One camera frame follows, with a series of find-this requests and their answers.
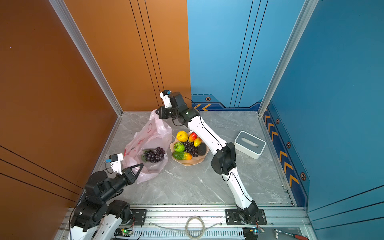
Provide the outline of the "pink printed plastic bag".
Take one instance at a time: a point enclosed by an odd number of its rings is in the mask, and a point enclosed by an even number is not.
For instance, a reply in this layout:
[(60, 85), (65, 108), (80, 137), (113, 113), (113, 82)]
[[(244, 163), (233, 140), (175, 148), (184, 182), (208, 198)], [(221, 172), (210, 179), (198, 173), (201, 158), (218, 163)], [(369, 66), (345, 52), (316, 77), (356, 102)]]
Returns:
[(143, 164), (136, 183), (140, 184), (157, 177), (168, 163), (168, 155), (157, 163), (145, 161), (143, 154), (145, 150), (154, 150), (159, 147), (167, 151), (172, 140), (172, 128), (163, 120), (159, 119), (156, 111), (151, 112), (150, 118), (142, 130), (134, 135), (134, 139), (125, 147), (123, 168)]

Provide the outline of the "red yellow apple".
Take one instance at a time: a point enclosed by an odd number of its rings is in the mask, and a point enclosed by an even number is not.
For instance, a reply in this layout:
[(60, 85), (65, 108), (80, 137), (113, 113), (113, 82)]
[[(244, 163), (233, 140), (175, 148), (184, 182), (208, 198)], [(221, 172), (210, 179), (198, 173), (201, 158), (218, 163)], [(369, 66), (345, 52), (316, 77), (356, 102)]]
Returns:
[(196, 133), (194, 133), (194, 132), (191, 132), (190, 135), (189, 135), (188, 141), (190, 143), (193, 143), (197, 138), (198, 138), (198, 135)]

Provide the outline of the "green apple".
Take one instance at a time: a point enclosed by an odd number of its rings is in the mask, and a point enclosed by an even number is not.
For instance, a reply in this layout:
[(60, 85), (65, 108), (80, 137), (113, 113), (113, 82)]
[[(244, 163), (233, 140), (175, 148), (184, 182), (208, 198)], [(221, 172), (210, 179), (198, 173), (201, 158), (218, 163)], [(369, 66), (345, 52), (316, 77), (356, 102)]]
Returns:
[(173, 147), (175, 152), (184, 152), (185, 151), (185, 145), (183, 142), (176, 142)]

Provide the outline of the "yellow red mango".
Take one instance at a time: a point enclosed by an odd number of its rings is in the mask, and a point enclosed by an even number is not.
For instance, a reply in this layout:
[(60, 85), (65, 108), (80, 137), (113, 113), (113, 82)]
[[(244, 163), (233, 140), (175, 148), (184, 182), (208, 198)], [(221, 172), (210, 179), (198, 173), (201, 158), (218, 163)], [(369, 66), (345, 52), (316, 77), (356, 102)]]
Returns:
[(202, 144), (202, 142), (203, 141), (201, 138), (196, 138), (193, 143), (194, 143), (194, 146), (197, 148)]

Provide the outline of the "dark avocado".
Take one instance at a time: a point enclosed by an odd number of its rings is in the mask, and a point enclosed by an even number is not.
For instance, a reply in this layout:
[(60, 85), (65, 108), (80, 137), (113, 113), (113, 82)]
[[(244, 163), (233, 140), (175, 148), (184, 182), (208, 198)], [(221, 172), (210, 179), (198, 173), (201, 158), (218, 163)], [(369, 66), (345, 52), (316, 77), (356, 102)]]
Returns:
[(205, 143), (201, 143), (197, 147), (197, 153), (199, 156), (204, 156), (207, 153), (207, 145)]

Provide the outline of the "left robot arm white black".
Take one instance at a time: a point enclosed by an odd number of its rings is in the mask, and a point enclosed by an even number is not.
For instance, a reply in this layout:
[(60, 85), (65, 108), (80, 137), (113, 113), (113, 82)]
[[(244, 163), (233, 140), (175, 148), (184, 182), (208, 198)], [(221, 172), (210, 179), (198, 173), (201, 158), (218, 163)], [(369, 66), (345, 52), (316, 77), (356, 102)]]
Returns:
[(83, 198), (74, 208), (69, 220), (70, 240), (111, 240), (131, 237), (134, 226), (142, 226), (145, 216), (136, 217), (130, 204), (114, 199), (126, 186), (135, 183), (144, 165), (122, 170), (114, 178), (104, 171), (93, 173), (85, 186)]

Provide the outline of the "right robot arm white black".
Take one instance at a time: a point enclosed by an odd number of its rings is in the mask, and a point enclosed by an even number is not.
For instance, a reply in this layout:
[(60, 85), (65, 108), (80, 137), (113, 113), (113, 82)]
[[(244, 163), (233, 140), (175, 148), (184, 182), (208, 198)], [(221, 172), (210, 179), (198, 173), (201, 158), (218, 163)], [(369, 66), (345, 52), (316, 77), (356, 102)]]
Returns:
[(239, 176), (234, 143), (227, 143), (220, 138), (205, 123), (197, 109), (188, 107), (181, 93), (164, 90), (160, 93), (160, 98), (164, 105), (156, 110), (159, 118), (178, 120), (181, 125), (186, 126), (202, 139), (213, 154), (211, 161), (213, 170), (227, 183), (235, 198), (240, 220), (246, 225), (258, 222), (261, 210), (248, 194)]

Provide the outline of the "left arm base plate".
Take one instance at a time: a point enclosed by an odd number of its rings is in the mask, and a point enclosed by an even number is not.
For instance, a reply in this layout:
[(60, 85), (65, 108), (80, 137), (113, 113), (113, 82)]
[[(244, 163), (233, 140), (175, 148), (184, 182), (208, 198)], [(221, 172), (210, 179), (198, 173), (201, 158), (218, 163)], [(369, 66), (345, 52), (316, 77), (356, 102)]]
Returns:
[(147, 217), (147, 209), (131, 209), (131, 217), (127, 226), (143, 226)]

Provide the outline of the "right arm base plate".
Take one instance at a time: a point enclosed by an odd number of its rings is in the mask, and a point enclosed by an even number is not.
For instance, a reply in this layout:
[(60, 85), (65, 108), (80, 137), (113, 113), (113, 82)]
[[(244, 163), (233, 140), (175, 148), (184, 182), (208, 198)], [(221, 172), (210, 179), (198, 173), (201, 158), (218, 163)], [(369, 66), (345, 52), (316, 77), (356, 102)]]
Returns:
[(268, 224), (265, 211), (259, 209), (254, 220), (251, 223), (245, 223), (241, 220), (239, 210), (237, 209), (226, 209), (226, 223), (227, 225), (259, 225), (266, 226)]

